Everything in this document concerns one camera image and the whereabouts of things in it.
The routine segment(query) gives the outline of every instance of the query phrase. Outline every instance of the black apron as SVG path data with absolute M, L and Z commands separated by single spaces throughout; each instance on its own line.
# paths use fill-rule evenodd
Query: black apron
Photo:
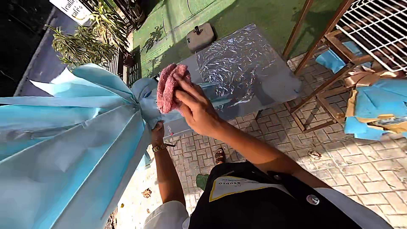
M 220 176 L 235 176 L 266 184 L 281 184 L 292 195 L 267 187 L 224 196 L 209 202 L 213 182 Z M 307 201 L 309 195 L 319 200 Z M 205 191 L 190 217 L 189 228 L 358 228 L 325 197 L 297 178 L 280 173 L 261 172 L 250 162 L 216 165 L 208 177 Z

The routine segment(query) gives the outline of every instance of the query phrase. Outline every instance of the white sleeve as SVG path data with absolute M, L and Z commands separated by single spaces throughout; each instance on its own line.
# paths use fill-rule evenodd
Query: white sleeve
M 185 206 L 176 200 L 166 202 L 153 211 L 144 222 L 144 229 L 181 229 L 188 218 Z
M 317 192 L 343 211 L 363 229 L 392 229 L 380 216 L 351 198 L 330 188 L 315 188 Z

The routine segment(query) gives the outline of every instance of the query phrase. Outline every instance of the dry leaf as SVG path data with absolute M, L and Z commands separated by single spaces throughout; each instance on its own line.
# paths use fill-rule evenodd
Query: dry leaf
M 308 156 L 312 157 L 314 160 L 318 160 L 322 155 L 318 153 L 316 150 L 309 150 Z
M 145 198 L 148 198 L 148 197 L 151 196 L 151 190 L 150 190 L 150 188 L 144 190 L 143 196 L 144 196 Z

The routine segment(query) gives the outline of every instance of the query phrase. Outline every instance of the green leaves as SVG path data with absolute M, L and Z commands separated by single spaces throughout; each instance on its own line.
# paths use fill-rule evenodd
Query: green leaves
M 126 36 L 127 25 L 124 20 L 102 1 L 92 12 L 91 20 L 96 23 L 95 30 L 105 43 L 112 42 L 116 47 L 125 51 L 129 47 Z
M 52 47 L 61 54 L 58 58 L 64 64 L 72 67 L 88 63 L 104 66 L 117 55 L 117 48 L 98 40 L 98 34 L 92 28 L 78 26 L 71 35 L 64 34 L 60 27 L 47 27 L 55 32 Z
M 118 49 L 126 52 L 129 47 L 126 36 L 126 23 L 103 1 L 92 12 L 92 27 L 78 26 L 75 33 L 65 34 L 61 28 L 53 28 L 52 47 L 59 52 L 61 62 L 76 67 L 94 63 L 106 66 L 117 55 Z
M 209 174 L 198 174 L 197 175 L 197 187 L 205 191 L 206 182 L 208 181 Z

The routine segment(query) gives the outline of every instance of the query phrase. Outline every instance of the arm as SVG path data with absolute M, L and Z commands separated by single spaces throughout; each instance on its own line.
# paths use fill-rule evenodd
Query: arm
M 311 187 L 330 188 L 278 149 L 222 120 L 199 86 L 191 86 L 176 74 L 174 77 L 182 88 L 175 92 L 175 96 L 183 102 L 180 110 L 188 125 L 195 132 L 227 143 L 263 172 L 291 174 Z
M 164 128 L 162 121 L 158 122 L 151 132 L 151 144 L 158 146 L 164 144 Z M 162 203 L 177 200 L 185 206 L 184 191 L 171 156 L 166 148 L 154 153 L 157 164 L 157 181 Z

